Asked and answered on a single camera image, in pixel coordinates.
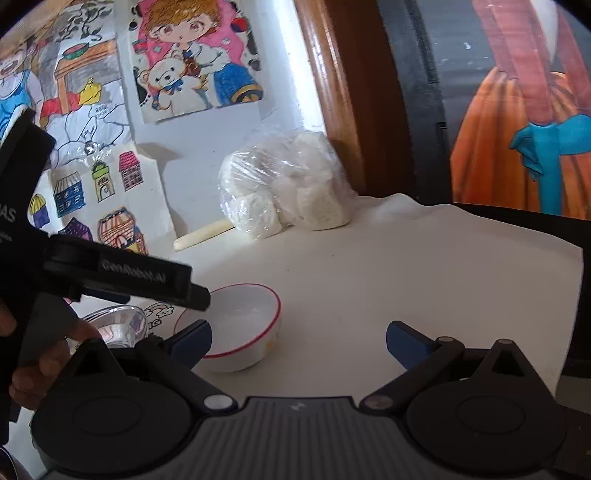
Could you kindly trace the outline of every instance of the pink roof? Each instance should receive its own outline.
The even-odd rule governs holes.
[[[125,152],[119,155],[119,171],[127,170],[134,165],[138,165],[139,160],[133,152]]]

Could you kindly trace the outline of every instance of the plastic bag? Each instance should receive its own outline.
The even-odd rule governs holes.
[[[289,225],[326,230],[349,223],[355,193],[319,132],[266,134],[228,155],[220,169],[224,215],[253,238]]]

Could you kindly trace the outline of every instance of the bowl with red rim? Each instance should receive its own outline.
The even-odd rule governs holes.
[[[212,372],[236,372],[260,362],[273,349],[281,326],[281,300],[272,289],[240,283],[211,293],[206,312],[185,310],[177,333],[199,319],[212,328],[212,347],[199,362]]]

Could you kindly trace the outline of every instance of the white table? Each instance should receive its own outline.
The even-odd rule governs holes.
[[[239,400],[359,401],[404,371],[385,347],[395,319],[469,347],[512,338],[554,392],[583,269],[581,250],[555,237],[404,195],[359,198],[343,228],[291,228],[258,242],[234,229],[173,259],[191,264],[193,281],[211,290],[262,283],[281,297],[280,341],[260,364],[233,374],[196,368]],[[105,304],[86,299],[76,308],[82,315]]]

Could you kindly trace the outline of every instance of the cartoon boy drawing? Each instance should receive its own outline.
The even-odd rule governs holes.
[[[146,15],[148,35],[173,44],[182,53],[187,70],[196,76],[208,76],[217,94],[215,106],[252,102],[263,96],[262,88],[248,73],[248,69],[232,63],[228,52],[197,42],[216,31],[221,20],[217,0],[156,0]]]
[[[0,145],[27,108],[35,110],[35,123],[39,125],[44,100],[41,84],[31,70],[21,68],[33,52],[35,45],[30,37],[14,54],[0,60]]]

